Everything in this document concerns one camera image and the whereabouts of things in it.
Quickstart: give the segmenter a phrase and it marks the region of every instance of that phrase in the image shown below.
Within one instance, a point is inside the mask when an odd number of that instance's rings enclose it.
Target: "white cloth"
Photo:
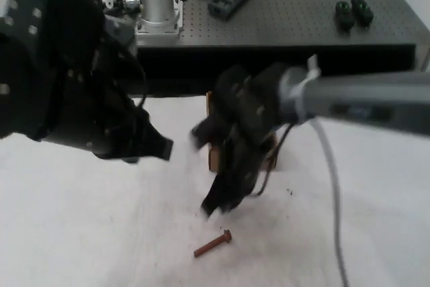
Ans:
[[[205,99],[148,99],[170,163],[101,161],[13,135],[0,142],[0,286],[340,286],[329,174],[293,129],[260,199],[206,221],[214,175],[187,136]],[[337,160],[351,286],[428,286],[430,141],[323,122]],[[193,251],[224,229],[233,240]]]

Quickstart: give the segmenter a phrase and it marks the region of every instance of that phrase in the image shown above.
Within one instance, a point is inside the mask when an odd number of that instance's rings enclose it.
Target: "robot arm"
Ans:
[[[309,78],[302,67],[274,64],[253,79],[240,67],[225,71],[213,97],[213,114],[191,132],[199,149],[222,146],[228,163],[202,204],[209,216],[229,211],[251,195],[270,134],[283,124],[315,116],[430,135],[430,75],[404,72]]]
[[[129,163],[169,160],[173,142],[108,73],[141,67],[92,0],[9,0],[0,33],[1,137],[17,132]]]

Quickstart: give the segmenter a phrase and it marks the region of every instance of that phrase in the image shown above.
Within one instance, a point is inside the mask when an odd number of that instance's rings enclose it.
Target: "white cable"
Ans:
[[[335,253],[339,273],[341,275],[342,286],[349,287],[347,270],[345,268],[345,260],[343,259],[342,242],[341,242],[341,188],[339,186],[339,174],[337,172],[335,157],[331,148],[329,139],[324,131],[324,128],[317,119],[312,119],[310,125],[315,129],[321,142],[324,151],[327,165],[329,166],[332,194],[333,194],[333,230],[335,234]]]
[[[304,89],[309,81],[314,81],[320,75],[318,68],[318,62],[316,55],[308,59],[308,74],[299,85],[292,90],[292,97],[295,98],[296,103],[296,114],[299,123],[307,121],[308,116],[304,107]],[[341,242],[341,189],[339,187],[339,174],[337,172],[335,157],[331,148],[330,142],[324,131],[324,128],[320,125],[318,120],[315,118],[310,120],[310,125],[315,129],[321,142],[322,149],[324,151],[327,165],[329,167],[330,179],[332,185],[333,195],[333,231],[335,240],[335,255],[337,260],[337,266],[341,275],[342,286],[349,287],[349,281],[347,276],[347,270],[345,268],[345,261],[343,259],[342,242]]]

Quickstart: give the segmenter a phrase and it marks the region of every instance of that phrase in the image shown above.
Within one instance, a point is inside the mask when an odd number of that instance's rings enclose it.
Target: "cable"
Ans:
[[[337,259],[337,266],[339,267],[339,273],[341,275],[343,287],[349,287],[349,281],[347,277],[347,270],[345,268],[345,260],[343,259],[342,242],[341,242],[341,189],[339,186],[339,174],[337,172],[335,157],[331,148],[330,142],[324,131],[324,128],[318,122],[318,120],[312,119],[310,121],[311,126],[315,129],[321,142],[322,149],[329,166],[332,193],[333,193],[333,217],[334,226],[333,230],[335,233],[335,253]]]
[[[148,95],[148,89],[146,87],[146,73],[145,73],[144,69],[142,68],[142,65],[140,65],[140,63],[137,61],[137,59],[126,48],[123,48],[122,46],[120,46],[118,50],[129,63],[134,65],[136,67],[136,69],[139,70],[140,74],[142,75],[143,94],[142,94],[142,99],[140,100],[140,102],[137,105],[138,108],[142,108],[143,104],[145,103],[146,97]]]
[[[248,197],[250,198],[258,198],[259,196],[261,196],[267,186],[267,182],[269,181],[270,178],[270,174],[271,171],[273,169],[273,166],[275,166],[275,162],[277,160],[277,156],[280,153],[281,147],[284,144],[285,139],[287,138],[288,133],[291,131],[291,129],[296,125],[295,122],[291,123],[288,125],[288,127],[285,129],[284,133],[282,134],[281,140],[279,141],[279,143],[277,144],[276,148],[273,150],[270,160],[269,160],[269,165],[266,171],[266,176],[264,177],[264,182],[263,185],[261,186],[261,189],[256,193],[256,194],[251,194]]]
[[[124,57],[124,59],[127,62],[129,62],[132,66],[134,66],[134,68],[142,75],[143,94],[142,94],[142,99],[140,100],[140,102],[137,105],[138,108],[142,108],[143,104],[145,103],[146,97],[148,96],[148,89],[146,86],[146,73],[145,73],[142,65],[140,65],[137,58],[135,58],[132,55],[132,53],[130,53],[127,50],[127,48],[121,46],[120,43],[118,41],[114,40],[109,34],[104,33],[103,37],[106,38],[106,40],[108,40],[112,45],[114,45],[115,48],[117,49],[117,51]]]

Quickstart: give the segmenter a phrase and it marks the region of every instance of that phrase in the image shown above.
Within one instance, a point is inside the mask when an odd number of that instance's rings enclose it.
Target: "copper screw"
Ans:
[[[224,230],[224,234],[221,237],[216,238],[213,241],[210,241],[207,245],[204,245],[203,247],[197,249],[194,251],[194,257],[199,257],[209,250],[212,250],[213,248],[219,246],[221,243],[227,242],[230,243],[232,237],[230,230]]]

